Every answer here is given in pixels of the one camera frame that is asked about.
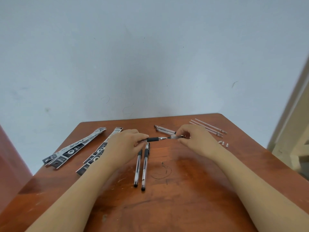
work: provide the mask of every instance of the forearm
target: forearm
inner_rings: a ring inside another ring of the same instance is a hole
[[[83,231],[101,187],[114,172],[108,164],[102,168],[96,168],[96,164],[94,162],[26,232]]]
[[[259,231],[307,231],[309,215],[227,150],[214,162],[224,172]]]

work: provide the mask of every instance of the tabletop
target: tabletop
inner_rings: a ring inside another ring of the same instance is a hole
[[[154,125],[176,131],[194,118],[225,130],[228,134],[223,139],[215,139],[228,143],[227,149],[247,167],[309,213],[307,180],[226,117],[214,113],[80,123],[58,150],[98,127],[107,130],[60,169],[42,166],[0,215],[0,231],[25,231],[79,179],[75,171],[115,127],[138,129],[150,137],[167,136],[157,132]],[[222,171],[177,140],[151,143],[144,192],[140,182],[138,188],[133,187],[135,167],[136,158],[106,182],[85,231],[257,231]]]

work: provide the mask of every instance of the pen grip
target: pen grip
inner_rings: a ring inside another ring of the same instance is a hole
[[[144,153],[145,153],[144,154],[145,158],[148,157],[149,156],[149,149],[146,148]]]
[[[155,141],[158,141],[159,140],[159,137],[156,137],[156,138],[147,138],[146,139],[148,142],[155,142]]]

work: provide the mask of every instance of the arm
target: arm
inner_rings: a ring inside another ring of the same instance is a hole
[[[309,215],[222,147],[204,127],[183,125],[179,141],[214,161],[234,187],[258,231],[308,231]]]
[[[83,231],[101,187],[146,144],[137,142],[148,137],[137,130],[125,130],[112,136],[104,154],[26,232]]]

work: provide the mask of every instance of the white wall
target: white wall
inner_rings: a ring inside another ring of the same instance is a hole
[[[219,112],[265,147],[308,55],[308,10],[0,0],[0,124],[32,173],[82,121]]]

